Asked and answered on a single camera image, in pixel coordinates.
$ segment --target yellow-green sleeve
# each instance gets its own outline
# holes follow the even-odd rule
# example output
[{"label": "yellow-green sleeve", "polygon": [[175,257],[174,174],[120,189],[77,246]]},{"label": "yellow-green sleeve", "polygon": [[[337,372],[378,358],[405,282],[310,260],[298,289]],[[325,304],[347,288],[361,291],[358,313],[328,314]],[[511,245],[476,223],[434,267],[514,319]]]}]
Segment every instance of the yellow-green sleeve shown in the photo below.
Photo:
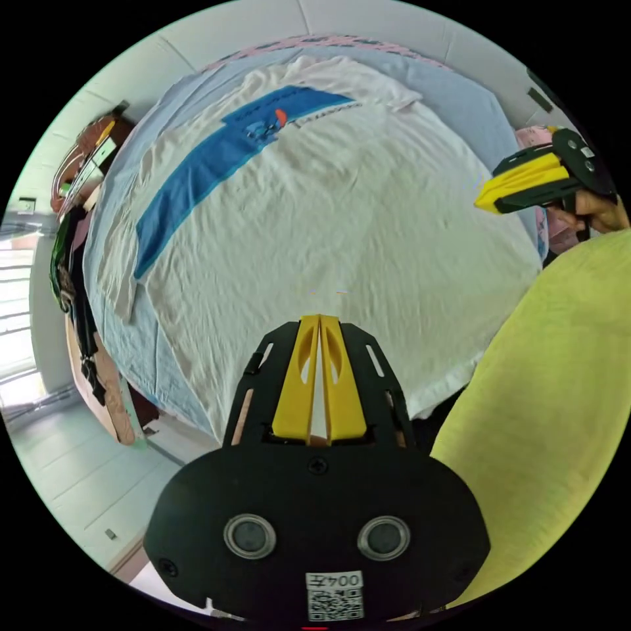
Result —
[{"label": "yellow-green sleeve", "polygon": [[603,478],[631,411],[631,230],[546,268],[505,322],[432,456],[475,495],[491,551],[483,596],[558,541]]}]

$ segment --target bed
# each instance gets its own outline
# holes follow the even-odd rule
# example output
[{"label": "bed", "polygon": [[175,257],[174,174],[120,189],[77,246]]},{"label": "bed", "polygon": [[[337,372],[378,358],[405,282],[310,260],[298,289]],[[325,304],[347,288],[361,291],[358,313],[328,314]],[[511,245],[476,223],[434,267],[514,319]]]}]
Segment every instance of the bed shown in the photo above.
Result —
[{"label": "bed", "polygon": [[[199,383],[191,387],[190,367],[187,368],[181,358],[176,361],[172,350],[173,339],[168,341],[163,327],[158,324],[156,310],[142,283],[135,288],[133,309],[129,321],[125,322],[115,313],[112,302],[106,299],[99,281],[99,269],[104,257],[113,256],[111,248],[107,246],[108,235],[117,221],[117,212],[130,187],[134,185],[143,156],[156,139],[180,129],[205,108],[225,98],[254,69],[287,65],[305,56],[316,61],[341,56],[350,58],[421,93],[423,104],[462,139],[488,170],[492,170],[502,158],[519,148],[515,130],[509,125],[491,92],[409,49],[360,37],[304,36],[270,43],[230,55],[172,86],[140,121],[110,167],[86,241],[83,261],[85,285],[103,344],[120,373],[157,407],[192,423],[219,441],[227,419],[217,418],[220,415],[218,409],[209,413],[208,399],[221,398],[221,411],[225,413],[226,402],[233,393],[233,386],[238,381],[243,365],[235,360],[229,367],[230,375],[222,377],[220,381],[216,375],[213,376],[206,392]],[[527,275],[532,278],[526,282],[527,285],[534,279],[537,268],[540,269],[541,261],[547,254],[548,237],[545,222],[538,218],[536,209],[522,211],[519,220],[534,253],[528,263]],[[337,289],[338,293],[347,290],[346,287]],[[293,317],[294,314],[288,314],[286,320]],[[186,326],[185,317],[181,324]],[[252,339],[258,342],[270,328],[263,327],[253,332]],[[499,325],[490,326],[492,331],[497,328]],[[379,330],[370,332],[381,342]],[[445,374],[440,384],[433,384],[423,395],[415,395],[408,400],[411,414],[427,413],[433,405],[468,383],[492,334],[485,332],[482,337],[488,339],[471,354],[469,361],[460,362],[453,370],[447,370],[448,374]],[[256,347],[256,343],[254,346],[248,344],[244,349],[247,355]]]}]

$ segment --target label sticker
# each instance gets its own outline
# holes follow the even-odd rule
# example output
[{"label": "label sticker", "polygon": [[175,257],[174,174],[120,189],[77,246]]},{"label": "label sticker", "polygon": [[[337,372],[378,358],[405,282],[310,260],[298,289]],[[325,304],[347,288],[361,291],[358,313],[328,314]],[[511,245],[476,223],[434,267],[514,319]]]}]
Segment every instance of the label sticker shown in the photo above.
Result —
[{"label": "label sticker", "polygon": [[307,573],[307,605],[312,622],[363,618],[361,571]]}]

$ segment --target pink clothing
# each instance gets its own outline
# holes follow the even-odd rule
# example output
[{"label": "pink clothing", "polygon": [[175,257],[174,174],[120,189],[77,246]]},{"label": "pink clothing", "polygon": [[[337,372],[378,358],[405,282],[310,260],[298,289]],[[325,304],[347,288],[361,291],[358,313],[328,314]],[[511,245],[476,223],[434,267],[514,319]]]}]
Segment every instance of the pink clothing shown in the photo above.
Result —
[{"label": "pink clothing", "polygon": [[447,68],[444,64],[441,64],[434,59],[424,57],[423,55],[419,55],[405,46],[371,39],[370,37],[359,37],[357,35],[298,35],[295,37],[287,37],[268,44],[244,48],[242,51],[237,51],[236,53],[227,55],[219,61],[206,66],[205,70],[219,68],[229,61],[243,59],[244,57],[252,57],[269,51],[278,51],[286,48],[312,48],[322,46],[352,46],[353,48],[367,48],[376,51],[385,51],[387,53],[396,53],[397,55],[402,55],[403,57],[422,59],[423,61],[426,61],[434,66],[438,66],[439,68],[446,68],[447,70],[450,70],[450,68]]},{"label": "pink clothing", "polygon": [[90,221],[92,219],[92,213],[89,212],[85,219],[82,219],[77,224],[77,230],[74,233],[74,239],[72,239],[72,246],[70,247],[70,251],[74,252],[78,247],[81,247],[84,244],[87,238],[87,232],[90,229]]}]

